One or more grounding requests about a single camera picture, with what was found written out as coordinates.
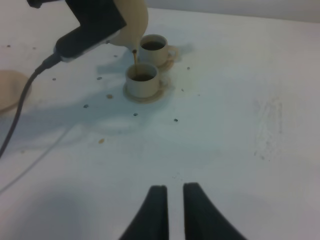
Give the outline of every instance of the cup rim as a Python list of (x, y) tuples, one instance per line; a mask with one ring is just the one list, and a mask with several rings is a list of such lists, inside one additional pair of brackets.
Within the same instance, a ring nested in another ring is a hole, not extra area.
[[(155, 73), (155, 76), (153, 76), (153, 78), (151, 78), (151, 79), (149, 79), (149, 80), (147, 80), (147, 81), (135, 81), (135, 80), (133, 80), (131, 77), (129, 77), (128, 72), (129, 72), (129, 70), (130, 70), (131, 68), (134, 68), (136, 65), (137, 65), (137, 66), (147, 65), (147, 66), (149, 66), (149, 67), (151, 67), (151, 68), (154, 68), (154, 69), (155, 69), (155, 72), (156, 72), (156, 73)], [(128, 78), (128, 79), (130, 79), (130, 80), (132, 80), (132, 81), (135, 81), (136, 83), (149, 82), (149, 81), (151, 81), (152, 79), (154, 79), (156, 76), (159, 75), (159, 70), (158, 70), (157, 66), (154, 65), (154, 64), (152, 64), (152, 63), (148, 63), (148, 62), (138, 62), (136, 65), (135, 65), (135, 64), (132, 64), (132, 65), (130, 65), (130, 66), (125, 70), (125, 77)]]
[[(148, 50), (148, 49), (143, 48), (141, 42), (142, 42), (144, 39), (149, 38), (149, 37), (157, 37), (157, 38), (162, 39), (162, 40), (164, 41), (164, 46), (163, 46), (162, 48), (157, 49), (157, 50)], [(141, 47), (143, 50), (145, 50), (145, 51), (158, 51), (158, 50), (161, 50), (161, 49), (163, 49), (165, 46), (168, 45), (168, 40), (167, 40), (164, 36), (159, 35), (159, 34), (148, 34), (148, 35), (145, 35), (145, 36), (143, 36), (143, 37), (141, 38), (139, 45), (140, 45), (140, 47)]]

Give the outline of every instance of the dark coffee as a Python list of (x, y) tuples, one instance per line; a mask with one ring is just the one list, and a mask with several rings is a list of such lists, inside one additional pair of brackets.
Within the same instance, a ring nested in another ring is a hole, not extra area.
[(162, 49), (165, 45), (158, 41), (148, 41), (141, 45), (141, 47), (145, 50), (155, 51)]
[(137, 82), (145, 82), (145, 81), (151, 80), (153, 78), (154, 78), (154, 76), (151, 76), (149, 74), (140, 74), (138, 76), (134, 76), (132, 78), (132, 80), (137, 81)]

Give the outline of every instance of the white surface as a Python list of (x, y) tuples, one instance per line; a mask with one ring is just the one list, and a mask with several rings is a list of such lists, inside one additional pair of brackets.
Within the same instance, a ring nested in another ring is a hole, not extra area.
[(146, 0), (151, 8), (320, 23), (318, 0)]
[[(320, 25), (149, 16), (147, 34), (180, 48), (174, 89), (153, 104), (128, 102), (122, 86), (133, 57), (112, 45), (39, 76), (0, 161), (0, 189), (36, 162), (0, 192), (1, 235), (118, 239), (149, 187), (166, 185), (170, 239), (184, 239), (183, 183), (199, 182), (249, 240), (319, 239)], [(2, 1), (0, 68), (30, 75), (77, 25), (63, 2), (36, 10)], [(12, 116), (0, 118), (1, 141)]]

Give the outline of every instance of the beige cup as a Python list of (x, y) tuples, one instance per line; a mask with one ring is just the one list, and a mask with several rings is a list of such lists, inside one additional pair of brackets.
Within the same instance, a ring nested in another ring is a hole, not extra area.
[[(137, 75), (149, 75), (152, 78), (146, 81), (133, 80)], [(160, 88), (160, 74), (156, 66), (150, 63), (131, 65), (125, 72), (127, 91), (136, 98), (149, 98), (155, 95)]]
[[(151, 44), (149, 47), (143, 47), (145, 44)], [(178, 48), (168, 45), (167, 39), (161, 35), (151, 34), (144, 36), (140, 41), (139, 60), (148, 62), (157, 67), (165, 64), (167, 61), (174, 61), (179, 56)]]

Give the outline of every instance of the electric cord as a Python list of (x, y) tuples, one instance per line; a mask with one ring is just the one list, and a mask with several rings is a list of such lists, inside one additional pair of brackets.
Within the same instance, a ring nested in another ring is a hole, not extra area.
[(1, 159), (2, 155), (4, 154), (12, 135), (14, 134), (14, 131), (16, 129), (16, 126), (17, 126), (19, 118), (20, 118), (22, 107), (24, 105), (24, 101), (26, 99), (26, 96), (27, 96), (27, 93), (29, 91), (31, 84), (33, 83), (35, 78), (38, 75), (40, 75), (44, 70), (52, 68), (54, 65), (58, 64), (60, 61), (61, 61), (61, 58), (58, 54), (56, 54), (56, 53), (52, 54), (47, 59), (45, 59), (36, 70), (34, 70), (34, 73), (30, 76), (30, 78), (28, 79), (28, 81), (24, 85), (24, 88), (21, 93), (11, 127), (10, 127), (9, 132), (7, 133), (7, 135), (3, 141), (3, 144), (1, 146), (1, 149), (0, 149), (0, 159)]

